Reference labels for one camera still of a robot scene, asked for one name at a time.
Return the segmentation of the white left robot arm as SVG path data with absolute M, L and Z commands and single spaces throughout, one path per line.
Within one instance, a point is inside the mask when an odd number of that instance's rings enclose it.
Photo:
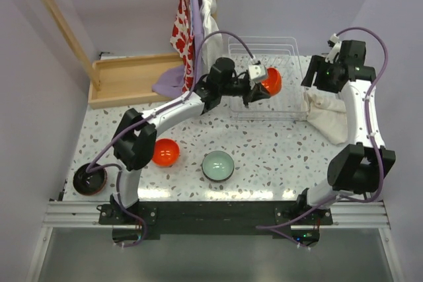
M 131 209 L 138 202 L 141 169 L 152 160 L 158 136 L 185 120 L 213 110 L 224 96 L 240 97 L 245 106 L 270 98 L 271 93 L 263 85 L 267 78 L 268 70 L 259 61 L 237 74 L 235 62 L 221 57 L 192 90 L 178 98 L 151 110 L 126 111 L 112 140 L 113 154 L 124 165 L 116 181 L 114 201 L 121 209 Z

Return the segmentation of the white hanging cloth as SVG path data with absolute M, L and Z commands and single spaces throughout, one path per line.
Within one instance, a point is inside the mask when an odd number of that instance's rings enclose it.
M 200 16 L 202 19 L 202 29 L 204 36 L 211 34 L 212 32 L 219 31 L 217 23 L 212 15 L 217 10 L 216 0 L 200 0 Z M 221 34 L 215 34 L 208 38 L 202 46 L 202 61 L 203 61 L 203 72 L 208 72 L 210 67 L 215 63 L 223 53 L 223 38 Z

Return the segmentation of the orange plastic bowl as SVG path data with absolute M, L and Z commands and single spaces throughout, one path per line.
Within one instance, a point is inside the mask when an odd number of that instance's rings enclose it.
M 282 89 L 282 77 L 280 72 L 274 68 L 267 68 L 268 78 L 261 81 L 262 86 L 268 91 L 270 96 L 277 95 Z
M 152 161 L 157 166 L 171 166 L 180 156 L 180 148 L 172 139 L 159 139 L 155 143 Z

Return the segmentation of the green glazed ceramic bowl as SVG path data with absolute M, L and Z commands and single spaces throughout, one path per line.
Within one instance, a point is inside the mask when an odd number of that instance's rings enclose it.
M 232 177 L 235 163 L 224 151 L 212 151 L 202 161 L 202 173 L 211 182 L 224 182 Z

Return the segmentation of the cream cloth on table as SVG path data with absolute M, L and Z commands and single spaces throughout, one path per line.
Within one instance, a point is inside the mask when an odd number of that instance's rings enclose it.
M 333 145 L 347 142 L 348 124 L 343 100 L 307 91 L 309 103 L 307 122 Z

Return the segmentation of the red and white patterned cloth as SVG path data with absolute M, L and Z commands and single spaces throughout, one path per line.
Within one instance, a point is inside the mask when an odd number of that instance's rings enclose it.
M 179 0 L 170 43 L 179 53 L 184 66 L 182 92 L 190 90 L 194 82 L 195 49 L 191 18 L 191 1 Z

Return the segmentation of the black glazed tan bowl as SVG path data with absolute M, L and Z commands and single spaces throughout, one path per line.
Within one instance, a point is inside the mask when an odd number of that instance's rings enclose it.
M 74 190 L 84 196 L 92 196 L 100 193 L 106 185 L 107 173 L 105 169 L 87 173 L 89 163 L 80 166 L 73 175 Z

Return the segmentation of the wooden tray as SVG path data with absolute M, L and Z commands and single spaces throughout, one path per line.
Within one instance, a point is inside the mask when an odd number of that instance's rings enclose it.
M 89 87 L 88 105 L 93 109 L 168 101 L 152 86 L 168 69 L 182 65 L 177 53 L 103 59 L 93 62 L 101 89 Z

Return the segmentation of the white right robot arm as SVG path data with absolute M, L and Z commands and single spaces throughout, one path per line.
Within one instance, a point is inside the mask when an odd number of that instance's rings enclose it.
M 329 163 L 327 178 L 298 195 L 286 215 L 302 219 L 323 211 L 341 199 L 356 201 L 357 195 L 377 197 L 383 181 L 396 161 L 396 154 L 385 146 L 375 109 L 377 73 L 365 65 L 366 44 L 357 40 L 340 41 L 333 36 L 326 56 L 311 58 L 302 85 L 340 95 L 346 106 L 347 142 Z

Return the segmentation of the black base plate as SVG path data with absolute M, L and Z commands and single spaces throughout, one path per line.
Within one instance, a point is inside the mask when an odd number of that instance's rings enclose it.
M 158 240 L 163 235 L 266 235 L 258 225 L 278 226 L 274 238 L 291 236 L 311 245 L 320 238 L 319 227 L 332 225 L 330 210 L 317 210 L 295 222 L 303 229 L 284 223 L 292 219 L 293 201 L 139 201 L 125 213 L 111 201 L 97 205 L 99 224 L 111 225 L 115 243 L 140 238 Z

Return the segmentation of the purple cloth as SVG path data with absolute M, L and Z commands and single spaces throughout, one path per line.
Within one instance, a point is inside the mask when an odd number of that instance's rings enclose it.
M 152 86 L 153 92 L 169 98 L 176 98 L 190 90 L 194 80 L 196 40 L 202 32 L 195 26 L 200 18 L 199 0 L 179 0 L 176 10 L 170 44 L 182 59 L 182 65 L 166 70 Z

